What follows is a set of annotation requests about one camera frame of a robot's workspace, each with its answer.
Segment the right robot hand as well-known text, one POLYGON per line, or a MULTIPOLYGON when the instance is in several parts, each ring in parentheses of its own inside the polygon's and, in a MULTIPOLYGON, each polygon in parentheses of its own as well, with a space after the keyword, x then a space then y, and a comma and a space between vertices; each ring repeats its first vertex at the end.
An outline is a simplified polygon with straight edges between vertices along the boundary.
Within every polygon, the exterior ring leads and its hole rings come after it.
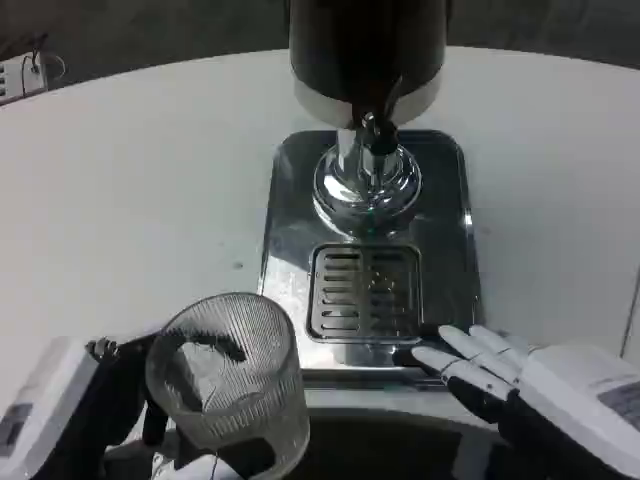
POLYGON ((397 350, 398 366, 441 380, 469 412, 551 478, 639 476, 639 370, 597 346, 512 342, 442 325, 442 349, 397 350))

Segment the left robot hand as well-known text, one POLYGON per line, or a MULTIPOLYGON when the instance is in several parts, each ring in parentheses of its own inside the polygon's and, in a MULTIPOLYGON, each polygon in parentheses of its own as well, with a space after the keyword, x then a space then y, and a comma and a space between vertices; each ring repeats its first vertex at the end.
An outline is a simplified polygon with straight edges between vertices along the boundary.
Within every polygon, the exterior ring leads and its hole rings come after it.
POLYGON ((154 332, 56 338, 1 416, 4 479, 249 479, 274 467, 261 438, 215 453, 180 431, 146 387, 154 332))

